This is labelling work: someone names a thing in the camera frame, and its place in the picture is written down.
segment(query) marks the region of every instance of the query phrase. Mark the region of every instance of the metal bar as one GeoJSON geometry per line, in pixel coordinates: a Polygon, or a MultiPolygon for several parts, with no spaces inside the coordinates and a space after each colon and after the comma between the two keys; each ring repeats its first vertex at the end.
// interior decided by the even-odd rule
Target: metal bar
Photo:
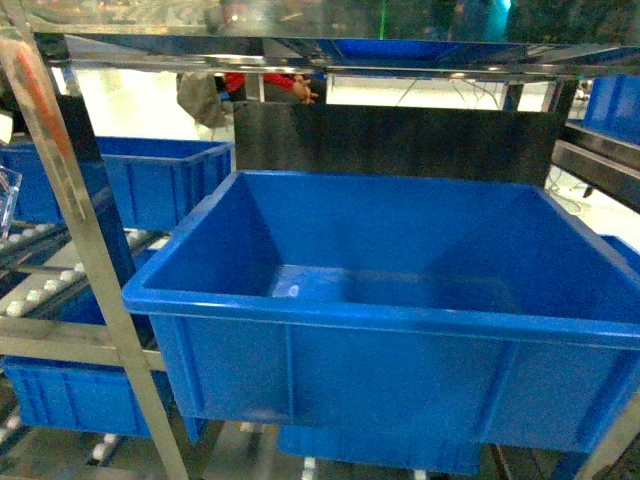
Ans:
{"type": "Polygon", "coordinates": [[[532,450],[492,445],[491,453],[499,480],[545,480],[532,450]]]}
{"type": "MultiPolygon", "coordinates": [[[[175,72],[189,71],[226,71],[239,73],[313,73],[317,71],[331,70],[341,75],[363,74],[390,76],[422,76],[429,74],[433,77],[448,77],[459,72],[467,72],[468,79],[493,79],[533,82],[550,81],[551,79],[576,79],[580,76],[598,77],[616,74],[638,74],[640,67],[633,66],[566,66],[562,64],[520,64],[505,63],[496,65],[478,63],[438,63],[420,60],[367,60],[358,59],[316,59],[316,58],[281,58],[264,57],[257,59],[253,56],[244,58],[234,55],[234,58],[225,58],[224,51],[219,56],[198,55],[188,56],[175,54],[158,54],[146,52],[93,52],[72,51],[75,68],[138,68],[150,71],[169,70],[175,72]]],[[[52,66],[63,67],[65,62],[54,61],[52,66]]]]}
{"type": "Polygon", "coordinates": [[[244,86],[247,100],[257,100],[264,103],[264,77],[261,73],[245,73],[244,86]]]}
{"type": "MultiPolygon", "coordinates": [[[[173,480],[188,480],[149,363],[140,346],[132,318],[122,305],[120,286],[124,275],[123,271],[116,270],[110,255],[123,242],[126,245],[126,239],[117,231],[103,231],[103,227],[107,226],[106,219],[103,224],[98,221],[74,146],[38,52],[29,47],[16,29],[7,28],[0,37],[0,60],[34,138],[78,255],[104,314],[117,355],[129,377],[167,474],[173,480]],[[115,236],[115,245],[111,242],[111,249],[106,235],[115,236]]],[[[115,223],[119,224],[112,196],[106,200],[111,200],[112,220],[115,219],[115,223]]],[[[11,344],[12,339],[8,338],[7,347],[11,344]]]]}
{"type": "MultiPolygon", "coordinates": [[[[109,330],[55,320],[0,317],[0,353],[21,357],[122,366],[109,330]]],[[[152,370],[166,370],[160,352],[143,350],[152,370]]]]}
{"type": "Polygon", "coordinates": [[[67,267],[51,267],[47,265],[9,265],[7,267],[0,268],[0,271],[4,272],[19,272],[54,276],[60,275],[65,270],[69,269],[67,267]]]}
{"type": "Polygon", "coordinates": [[[555,165],[593,185],[636,212],[640,212],[640,171],[559,140],[555,165]]]}
{"type": "Polygon", "coordinates": [[[625,453],[640,432],[640,391],[627,404],[604,440],[589,456],[578,473],[577,480],[591,479],[608,465],[614,465],[625,453]]]}
{"type": "Polygon", "coordinates": [[[560,140],[640,171],[640,146],[567,123],[560,140]]]}
{"type": "Polygon", "coordinates": [[[500,110],[505,112],[517,112],[524,90],[523,83],[505,83],[500,99],[500,110]]]}
{"type": "Polygon", "coordinates": [[[577,80],[560,80],[550,83],[542,102],[542,111],[558,112],[565,118],[568,117],[577,89],[577,80]]]}

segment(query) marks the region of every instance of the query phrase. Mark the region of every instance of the cable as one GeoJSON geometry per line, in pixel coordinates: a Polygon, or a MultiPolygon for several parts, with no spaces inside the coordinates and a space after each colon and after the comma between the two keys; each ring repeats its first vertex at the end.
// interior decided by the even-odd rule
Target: cable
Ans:
{"type": "Polygon", "coordinates": [[[400,100],[398,100],[398,103],[396,103],[396,107],[400,105],[400,103],[402,102],[402,100],[404,100],[404,97],[406,97],[409,92],[411,90],[413,90],[413,87],[416,86],[416,83],[418,83],[418,80],[421,80],[422,77],[418,77],[416,78],[413,82],[411,82],[411,85],[409,85],[409,88],[407,88],[407,90],[402,94],[402,96],[400,97],[400,100]]]}
{"type": "MultiPolygon", "coordinates": [[[[584,211],[583,205],[580,202],[577,202],[576,200],[573,200],[571,198],[567,198],[564,195],[560,194],[560,186],[558,185],[558,182],[560,181],[560,178],[562,178],[562,175],[564,174],[564,171],[559,170],[559,172],[560,173],[558,174],[558,177],[555,180],[553,178],[551,178],[551,172],[549,172],[549,176],[547,177],[547,179],[549,181],[549,186],[546,187],[546,190],[553,197],[555,197],[555,199],[558,201],[558,203],[560,203],[560,205],[562,205],[567,212],[569,212],[571,215],[579,216],[584,211]]],[[[583,182],[576,183],[576,185],[571,187],[569,190],[573,190],[573,189],[577,188],[582,183],[583,182]]]]}
{"type": "Polygon", "coordinates": [[[491,99],[493,100],[493,103],[496,104],[496,108],[499,110],[500,109],[500,104],[498,103],[498,100],[496,100],[496,97],[493,93],[491,93],[489,90],[487,90],[484,87],[481,87],[480,85],[477,85],[477,82],[470,82],[469,80],[462,80],[464,83],[466,83],[467,85],[471,85],[474,88],[479,88],[480,90],[482,90],[485,93],[488,93],[489,96],[491,97],[491,99]]]}
{"type": "Polygon", "coordinates": [[[467,108],[469,108],[469,104],[467,103],[466,98],[464,98],[464,95],[462,95],[462,93],[460,93],[460,90],[458,90],[458,87],[456,87],[456,81],[452,80],[451,85],[453,85],[453,88],[455,89],[456,92],[458,92],[458,95],[460,95],[460,98],[462,99],[464,104],[467,106],[467,108]]]}

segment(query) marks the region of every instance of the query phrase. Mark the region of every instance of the floor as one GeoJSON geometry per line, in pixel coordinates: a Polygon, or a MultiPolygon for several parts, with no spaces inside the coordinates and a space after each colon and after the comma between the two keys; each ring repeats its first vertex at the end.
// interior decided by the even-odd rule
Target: floor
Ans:
{"type": "MultiPolygon", "coordinates": [[[[218,141],[234,139],[231,116],[227,117],[227,126],[211,131],[196,125],[177,105],[174,74],[105,70],[81,71],[78,76],[97,135],[218,141]]],[[[545,91],[544,84],[528,85],[521,104],[523,110],[539,110],[545,91]]],[[[329,95],[332,103],[342,104],[495,109],[500,92],[500,85],[481,82],[337,78],[329,95]]],[[[584,104],[578,103],[572,116],[579,118],[583,113],[584,104]]],[[[640,250],[640,215],[598,192],[587,199],[583,198],[586,185],[555,168],[550,173],[547,186],[560,205],[597,233],[617,235],[640,250]]],[[[52,264],[65,266],[73,266],[76,262],[72,246],[52,260],[52,264]]],[[[6,301],[1,300],[0,307],[6,301]]],[[[343,464],[336,466],[322,462],[318,464],[315,473],[308,472],[301,459],[286,457],[275,451],[273,436],[263,436],[257,444],[252,438],[251,434],[240,432],[233,424],[225,426],[203,478],[426,478],[408,471],[371,468],[358,470],[343,464]]],[[[32,429],[10,455],[29,459],[36,450],[48,451],[52,454],[55,452],[56,457],[59,456],[62,461],[82,463],[100,440],[98,435],[32,429]]],[[[138,468],[162,473],[152,442],[144,439],[129,439],[124,442],[111,465],[115,468],[138,468]]],[[[493,475],[485,472],[484,478],[493,478],[493,475]]]]}

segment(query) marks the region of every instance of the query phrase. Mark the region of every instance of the metal shelf frame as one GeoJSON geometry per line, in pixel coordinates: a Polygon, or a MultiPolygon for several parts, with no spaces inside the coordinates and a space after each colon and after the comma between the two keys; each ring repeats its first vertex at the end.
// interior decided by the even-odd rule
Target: metal shelf frame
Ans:
{"type": "MultiPolygon", "coordinates": [[[[524,63],[514,63],[509,56],[470,63],[468,51],[466,57],[462,55],[457,59],[454,57],[448,62],[440,63],[406,59],[356,61],[344,58],[333,40],[286,40],[268,33],[259,35],[263,37],[258,42],[260,55],[251,54],[256,43],[247,44],[249,37],[241,35],[227,38],[226,40],[232,40],[231,43],[220,42],[222,37],[194,37],[192,41],[184,42],[182,50],[171,51],[171,42],[184,37],[168,35],[205,35],[209,32],[203,31],[200,27],[190,29],[184,26],[174,30],[168,27],[154,27],[151,31],[135,25],[94,25],[84,28],[78,25],[52,26],[47,22],[36,22],[35,30],[47,33],[42,36],[36,35],[32,30],[32,25],[28,22],[29,19],[33,20],[32,15],[23,9],[20,0],[4,0],[1,6],[6,17],[0,9],[0,63],[8,74],[44,163],[71,238],[84,264],[88,281],[104,314],[106,326],[68,325],[53,320],[0,317],[0,354],[123,367],[149,425],[167,475],[172,480],[188,480],[189,475],[194,473],[191,464],[195,463],[201,468],[208,450],[207,446],[202,444],[185,450],[176,439],[151,376],[154,370],[165,370],[161,354],[141,346],[132,317],[122,305],[121,287],[133,272],[131,256],[126,248],[122,224],[108,185],[104,186],[100,195],[94,195],[92,202],[79,168],[79,158],[83,161],[98,162],[101,158],[84,100],[70,68],[72,63],[79,67],[107,66],[172,71],[322,71],[328,73],[330,79],[334,73],[415,78],[426,74],[448,77],[455,72],[464,71],[467,78],[504,81],[505,102],[502,106],[505,110],[517,110],[524,82],[554,80],[557,83],[549,90],[545,99],[545,110],[559,111],[565,116],[575,94],[576,79],[581,75],[640,72],[637,63],[630,61],[640,56],[640,50],[629,49],[627,52],[622,47],[537,46],[537,50],[529,48],[529,56],[524,63]],[[67,32],[86,34],[87,38],[94,35],[91,37],[93,40],[104,40],[105,34],[115,34],[110,39],[116,44],[119,39],[126,38],[129,43],[133,42],[134,47],[123,47],[115,52],[99,49],[86,51],[82,48],[74,51],[70,47],[75,40],[63,35],[67,32]],[[148,34],[155,35],[152,43],[162,38],[169,43],[165,42],[157,51],[135,48],[136,42],[142,41],[146,44],[145,42],[149,41],[148,34]],[[211,45],[215,44],[215,49],[212,50],[215,54],[203,51],[201,41],[212,41],[211,45]],[[619,51],[622,61],[600,64],[593,61],[594,56],[609,55],[612,51],[619,51]],[[225,53],[232,53],[232,58],[228,55],[225,57],[225,53]],[[583,61],[576,63],[576,58],[583,61]],[[50,74],[51,66],[65,70],[69,82],[67,95],[61,95],[58,91],[50,74]],[[72,113],[75,116],[73,126],[67,123],[72,113]]],[[[637,152],[630,150],[628,146],[620,146],[611,139],[605,139],[609,144],[606,144],[605,140],[589,144],[584,140],[588,135],[581,136],[570,128],[567,131],[569,133],[565,133],[562,141],[558,143],[554,162],[640,211],[640,199],[637,198],[638,190],[635,185],[640,178],[640,165],[634,168],[635,164],[629,165],[624,161],[637,152]],[[633,188],[620,189],[620,179],[631,182],[633,188]]],[[[551,477],[536,467],[537,460],[532,460],[531,451],[496,448],[494,456],[497,463],[504,466],[498,476],[505,479],[563,480],[576,476],[576,472],[582,469],[576,478],[591,478],[595,472],[607,465],[607,462],[615,461],[640,431],[640,425],[635,423],[630,429],[626,419],[627,412],[590,458],[566,456],[551,477]],[[609,440],[616,437],[624,422],[627,423],[624,440],[612,445],[609,440]],[[628,438],[631,430],[634,430],[633,436],[628,438]]],[[[222,424],[218,422],[216,425],[219,433],[222,424]]],[[[212,438],[215,441],[217,434],[214,433],[209,440],[212,438]]]]}

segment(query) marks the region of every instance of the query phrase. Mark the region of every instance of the bin bottom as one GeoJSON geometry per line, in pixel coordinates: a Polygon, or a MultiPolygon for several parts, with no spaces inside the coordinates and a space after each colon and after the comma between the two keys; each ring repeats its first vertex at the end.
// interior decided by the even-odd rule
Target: bin bottom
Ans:
{"type": "Polygon", "coordinates": [[[480,448],[421,435],[329,428],[281,427],[278,436],[278,449],[288,455],[454,475],[478,473],[480,448]]]}
{"type": "MultiPolygon", "coordinates": [[[[267,283],[264,277],[257,280],[267,283]]],[[[489,312],[521,310],[509,287],[495,277],[281,265],[269,283],[267,296],[271,297],[489,312]]]]}

